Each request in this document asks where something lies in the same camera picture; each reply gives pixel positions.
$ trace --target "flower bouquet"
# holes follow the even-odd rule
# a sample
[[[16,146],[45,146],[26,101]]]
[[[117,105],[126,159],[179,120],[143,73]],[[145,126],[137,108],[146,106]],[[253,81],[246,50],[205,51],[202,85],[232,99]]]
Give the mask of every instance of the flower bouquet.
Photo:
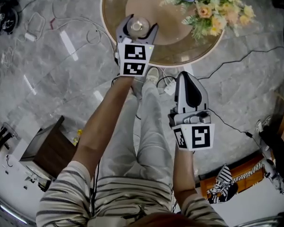
[[[193,14],[182,23],[193,27],[192,36],[197,41],[206,35],[220,35],[226,26],[239,36],[237,28],[248,25],[255,17],[252,7],[241,0],[164,0],[161,6],[166,4],[180,5],[182,13],[193,8]]]

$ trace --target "zebra-striped object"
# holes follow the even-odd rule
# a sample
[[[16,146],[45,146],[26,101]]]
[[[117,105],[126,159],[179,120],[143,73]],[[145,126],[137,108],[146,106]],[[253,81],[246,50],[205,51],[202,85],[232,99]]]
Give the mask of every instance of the zebra-striped object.
[[[211,194],[211,202],[212,203],[219,203],[224,202],[228,197],[228,191],[229,188],[236,182],[246,179],[249,176],[253,175],[256,171],[261,169],[263,167],[262,162],[259,162],[256,164],[250,171],[237,176],[235,178],[232,178],[231,172],[229,170],[229,167],[225,164],[219,174],[216,177],[216,184],[213,188],[207,190],[207,194]],[[217,197],[217,193],[221,193],[222,198]]]

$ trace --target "floor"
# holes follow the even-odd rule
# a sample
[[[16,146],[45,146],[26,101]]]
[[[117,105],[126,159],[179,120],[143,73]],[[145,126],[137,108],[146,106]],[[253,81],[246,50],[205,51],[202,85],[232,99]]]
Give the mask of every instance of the floor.
[[[19,0],[21,5],[30,0]],[[254,23],[239,30],[239,37],[227,29],[223,40],[205,59],[191,65],[197,77],[208,76],[222,62],[240,60],[250,50],[269,50],[283,45],[284,10],[275,9],[271,0],[243,0],[253,6]],[[77,130],[100,104],[118,74],[108,39],[103,36],[97,45],[86,45],[86,36],[97,35],[91,24],[71,22],[58,31],[44,34],[37,42],[18,42],[11,66],[1,63],[2,53],[14,48],[15,38],[25,33],[25,24],[34,12],[46,18],[44,30],[53,19],[52,4],[57,17],[84,16],[101,24],[100,0],[38,0],[22,13],[19,28],[13,35],[0,35],[0,124],[8,122],[18,131],[18,140],[30,142],[30,125],[46,127],[60,115],[65,117],[64,133],[72,141]],[[55,20],[58,27],[63,20]],[[38,28],[32,22],[32,31]],[[78,60],[69,56],[59,31],[65,30],[77,51]],[[184,68],[166,69],[167,75],[177,75]],[[210,79],[201,80],[209,95],[209,105],[227,123],[254,133],[258,119],[273,112],[276,89],[284,82],[284,49],[269,53],[252,53],[241,62],[225,64]],[[141,84],[136,82],[136,89]],[[175,106],[173,96],[160,89],[163,128],[174,152],[175,137],[169,128],[167,114]],[[235,162],[255,150],[256,144],[212,115],[215,123],[214,147],[195,153],[195,173],[204,174],[225,163]],[[140,135],[136,119],[134,133]],[[135,145],[139,137],[134,135]]]

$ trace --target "table top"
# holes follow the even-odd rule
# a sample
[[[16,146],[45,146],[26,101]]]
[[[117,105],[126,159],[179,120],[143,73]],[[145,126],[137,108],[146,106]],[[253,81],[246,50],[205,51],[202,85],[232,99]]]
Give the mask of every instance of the table top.
[[[220,36],[207,36],[206,43],[197,42],[191,34],[192,27],[181,21],[191,14],[182,14],[180,6],[163,5],[163,0],[101,0],[102,19],[108,35],[116,42],[115,31],[122,20],[134,14],[146,18],[150,26],[159,25],[155,48],[150,64],[175,67],[193,63],[205,55],[220,41]]]

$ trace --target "bottle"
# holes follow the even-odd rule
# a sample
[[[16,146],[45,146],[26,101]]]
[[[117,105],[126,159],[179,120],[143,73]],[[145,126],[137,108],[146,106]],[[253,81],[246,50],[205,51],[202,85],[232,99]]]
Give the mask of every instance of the bottle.
[[[147,35],[150,24],[143,17],[133,17],[127,23],[127,31],[132,38],[143,38]]]

